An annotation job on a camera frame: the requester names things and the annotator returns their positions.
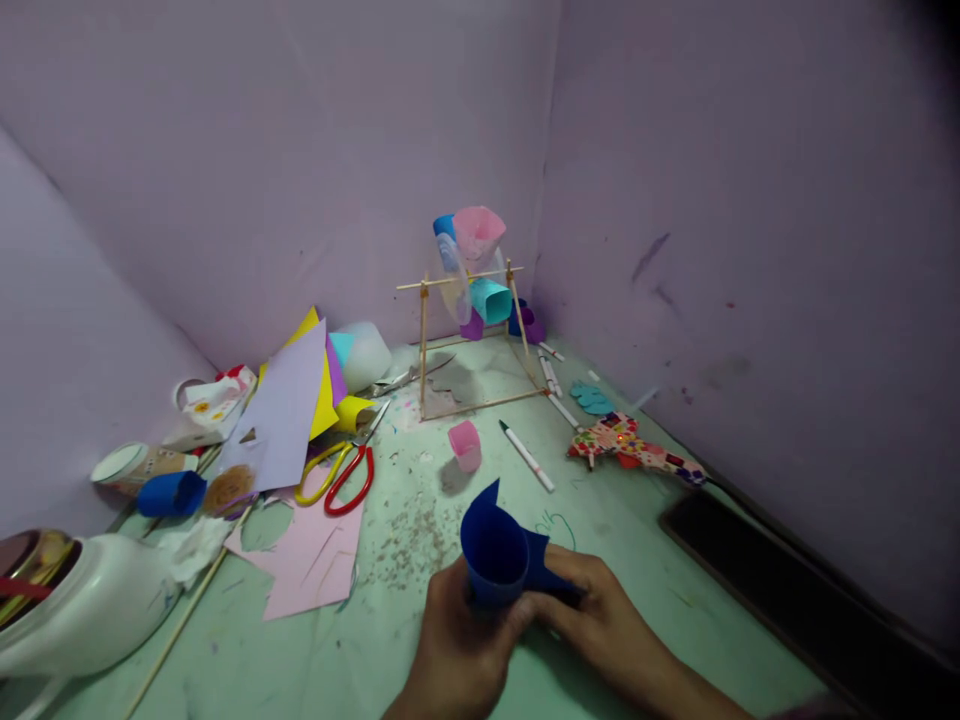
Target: yellow scissor handle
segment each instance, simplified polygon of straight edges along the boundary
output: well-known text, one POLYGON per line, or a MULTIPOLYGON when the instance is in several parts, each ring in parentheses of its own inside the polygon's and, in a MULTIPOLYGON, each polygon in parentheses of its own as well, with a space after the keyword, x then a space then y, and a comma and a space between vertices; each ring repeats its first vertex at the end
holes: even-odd
POLYGON ((327 448, 322 453, 317 455, 317 457, 307 463, 307 466, 303 469, 303 476, 300 478, 300 484, 297 485, 297 489, 293 491, 293 498, 297 501, 297 505, 302 507, 310 507, 320 499, 320 497, 327 491, 327 488, 329 488, 333 483, 333 479, 337 476, 337 470, 339 470, 340 466, 343 465, 343 459, 354 447, 355 446, 353 443, 337 443, 333 447, 327 448), (340 450, 340 457, 337 458, 337 461, 333 464, 333 467, 330 468, 330 473, 327 475, 327 479, 323 481, 323 485, 320 486, 320 489, 317 490, 312 497, 305 498, 301 493, 303 492, 303 483, 306 482, 307 475, 310 474, 310 471, 313 470, 319 462, 326 460, 328 457, 337 452, 337 450, 340 450))

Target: hand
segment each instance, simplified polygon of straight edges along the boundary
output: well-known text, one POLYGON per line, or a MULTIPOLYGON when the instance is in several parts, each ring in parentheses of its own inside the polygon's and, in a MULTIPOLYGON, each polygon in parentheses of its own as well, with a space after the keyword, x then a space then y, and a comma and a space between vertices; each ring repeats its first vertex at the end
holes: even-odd
POLYGON ((480 720, 493 711, 513 648, 533 620, 534 603, 525 596, 498 617, 484 618, 467 606, 467 592, 463 556, 430 579, 410 677, 384 720, 480 720))
POLYGON ((579 609, 540 593, 524 597, 632 705, 662 718, 749 718, 670 652, 603 560, 548 545, 546 566, 587 591, 579 609))

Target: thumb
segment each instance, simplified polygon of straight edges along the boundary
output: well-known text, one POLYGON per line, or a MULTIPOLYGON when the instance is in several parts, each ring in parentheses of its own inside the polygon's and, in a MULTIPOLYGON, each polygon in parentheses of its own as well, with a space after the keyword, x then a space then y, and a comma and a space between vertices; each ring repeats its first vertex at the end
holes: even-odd
POLYGON ((575 648, 580 648, 580 636, 583 634, 584 627, 582 612, 564 605, 552 595, 529 593, 525 597, 530 600, 537 620, 555 630, 575 648))
POLYGON ((509 658, 523 631, 530 626, 535 617, 534 602, 528 593, 524 593, 510 608, 497 630, 494 646, 498 654, 509 658))

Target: finger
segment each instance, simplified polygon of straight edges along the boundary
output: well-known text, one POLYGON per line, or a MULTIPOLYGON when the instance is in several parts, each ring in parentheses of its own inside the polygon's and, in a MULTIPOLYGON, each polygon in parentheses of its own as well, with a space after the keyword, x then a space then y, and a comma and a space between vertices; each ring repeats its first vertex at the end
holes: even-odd
POLYGON ((466 558, 461 555, 430 579, 428 599, 443 605, 460 606, 469 592, 466 558))
POLYGON ((574 610, 551 595, 527 593, 534 617, 547 627, 555 630, 564 640, 577 650, 583 648, 583 636, 586 618, 583 613, 574 610))
POLYGON ((494 649, 504 660, 508 660, 513 653, 513 649, 520 641, 530 623, 536 617, 534 601, 525 593, 517 600, 507 611, 500 627, 497 629, 496 637, 493 640, 494 649))
POLYGON ((588 593, 596 587, 596 583, 591 581, 590 563, 586 555, 570 552, 564 548, 557 548, 551 552, 551 547, 555 546, 548 545, 547 553, 543 558, 547 570, 564 580, 569 580, 588 593))

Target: teal paper cup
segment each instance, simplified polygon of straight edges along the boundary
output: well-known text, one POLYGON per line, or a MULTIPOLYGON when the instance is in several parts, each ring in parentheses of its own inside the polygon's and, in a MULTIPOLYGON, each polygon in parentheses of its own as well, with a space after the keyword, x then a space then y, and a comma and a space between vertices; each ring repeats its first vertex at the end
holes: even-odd
POLYGON ((470 283, 470 297, 486 325, 496 325, 510 318, 513 295, 500 283, 477 278, 470 283))

